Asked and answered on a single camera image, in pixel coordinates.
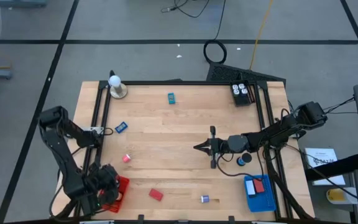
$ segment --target red basket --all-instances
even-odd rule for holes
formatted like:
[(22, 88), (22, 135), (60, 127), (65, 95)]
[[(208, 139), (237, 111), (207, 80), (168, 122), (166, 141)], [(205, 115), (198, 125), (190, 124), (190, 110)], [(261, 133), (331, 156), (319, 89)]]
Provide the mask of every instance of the red basket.
[(118, 192), (120, 192), (122, 194), (121, 200), (115, 201), (112, 204), (104, 204), (104, 205), (102, 205), (102, 208), (106, 209), (106, 210), (110, 210), (114, 213), (118, 213), (119, 208), (121, 207), (122, 201), (124, 200), (125, 191), (127, 190), (128, 185), (129, 185), (129, 179), (120, 176)]

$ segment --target blue tray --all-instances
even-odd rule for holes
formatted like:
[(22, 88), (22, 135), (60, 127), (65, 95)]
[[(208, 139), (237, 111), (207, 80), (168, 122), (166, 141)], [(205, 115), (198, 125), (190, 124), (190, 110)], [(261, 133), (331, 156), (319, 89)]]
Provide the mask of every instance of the blue tray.
[[(262, 175), (256, 175), (256, 178), (261, 178)], [(246, 176), (244, 178), (244, 187), (246, 189), (247, 203), (251, 212), (271, 212), (276, 210), (276, 203), (273, 198), (272, 187), (270, 186), (269, 176), (264, 175), (263, 185), (265, 192), (256, 193), (253, 196), (249, 196), (247, 193), (246, 181), (252, 180), (252, 177)]]

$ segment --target red object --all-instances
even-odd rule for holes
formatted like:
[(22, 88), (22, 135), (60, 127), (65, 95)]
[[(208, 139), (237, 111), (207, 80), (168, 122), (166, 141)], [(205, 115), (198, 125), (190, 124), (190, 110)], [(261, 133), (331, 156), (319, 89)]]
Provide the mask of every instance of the red object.
[(131, 161), (131, 157), (129, 157), (128, 154), (125, 154), (125, 156), (122, 157), (122, 161), (124, 161), (125, 163), (127, 163), (127, 162)]
[(262, 181), (254, 179), (254, 185), (255, 185), (255, 191), (257, 193), (265, 192), (265, 188), (264, 188), (264, 185), (263, 185)]
[(121, 193), (122, 197), (120, 200), (116, 200), (112, 204), (104, 204), (102, 205), (103, 209), (110, 210), (114, 213), (118, 213), (119, 208), (121, 207), (122, 201), (124, 200), (125, 191), (127, 190), (127, 187), (129, 185), (129, 179), (125, 177), (119, 177), (119, 188), (118, 192)]
[(149, 196), (161, 202), (162, 196), (164, 195), (158, 190), (152, 189), (149, 193)]

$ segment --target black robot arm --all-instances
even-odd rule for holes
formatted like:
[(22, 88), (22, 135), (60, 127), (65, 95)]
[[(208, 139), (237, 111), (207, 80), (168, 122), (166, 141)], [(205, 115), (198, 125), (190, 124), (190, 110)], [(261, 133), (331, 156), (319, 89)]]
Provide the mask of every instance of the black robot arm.
[(80, 147), (99, 147), (100, 134), (82, 130), (68, 119), (67, 110), (61, 106), (40, 114), (39, 129), (42, 141), (52, 151), (62, 172), (63, 190), (71, 200), (57, 217), (67, 217), (78, 203), (84, 215), (94, 215), (103, 204), (117, 199), (119, 176), (114, 168), (105, 165), (87, 174), (77, 167), (65, 141), (65, 137), (71, 136)]
[(255, 133), (242, 133), (229, 136), (227, 140), (215, 138), (215, 127), (211, 127), (211, 138), (194, 146), (209, 156), (224, 153), (257, 152), (261, 146), (283, 147), (293, 134), (302, 137), (306, 131), (322, 126), (327, 117), (318, 103), (305, 103), (292, 114), (283, 116), (273, 125)]

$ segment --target concrete floor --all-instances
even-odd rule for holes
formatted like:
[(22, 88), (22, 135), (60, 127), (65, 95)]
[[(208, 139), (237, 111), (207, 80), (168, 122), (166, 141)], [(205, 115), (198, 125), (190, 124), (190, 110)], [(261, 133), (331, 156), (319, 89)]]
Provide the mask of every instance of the concrete floor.
[[(196, 14), (204, 0), (184, 10)], [(178, 11), (162, 14), (171, 0), (80, 0), (68, 39), (211, 39), (216, 35), (223, 1), (211, 0), (198, 19)], [(254, 39), (268, 0), (230, 0), (219, 39)], [(358, 1), (347, 1), (358, 25)], [(3, 9), (2, 39), (58, 40), (73, 0), (49, 0), (41, 9)], [(263, 39), (357, 40), (339, 0), (274, 2)], [(252, 44), (227, 44), (226, 65), (248, 68)], [(0, 44), (14, 62), (11, 80), (0, 80), (0, 205), (50, 69), (57, 45)], [(73, 117), (81, 82), (105, 80), (113, 69), (123, 80), (205, 80), (209, 65), (203, 44), (70, 44), (63, 48), (44, 108), (64, 106)], [(208, 54), (219, 59), (211, 46)], [(0, 57), (0, 65), (5, 65)], [(356, 45), (259, 45), (253, 70), (287, 79), (294, 105), (317, 101), (323, 107), (352, 96), (358, 84)], [(339, 111), (354, 111), (349, 104)], [(358, 153), (358, 119), (354, 114), (329, 116), (326, 125), (309, 132), (301, 147), (333, 147), (338, 158)], [(7, 222), (48, 217), (56, 187), (57, 165), (35, 132), (24, 169), (6, 217)], [(324, 190), (310, 186), (316, 216), (350, 222), (349, 213), (332, 208)]]

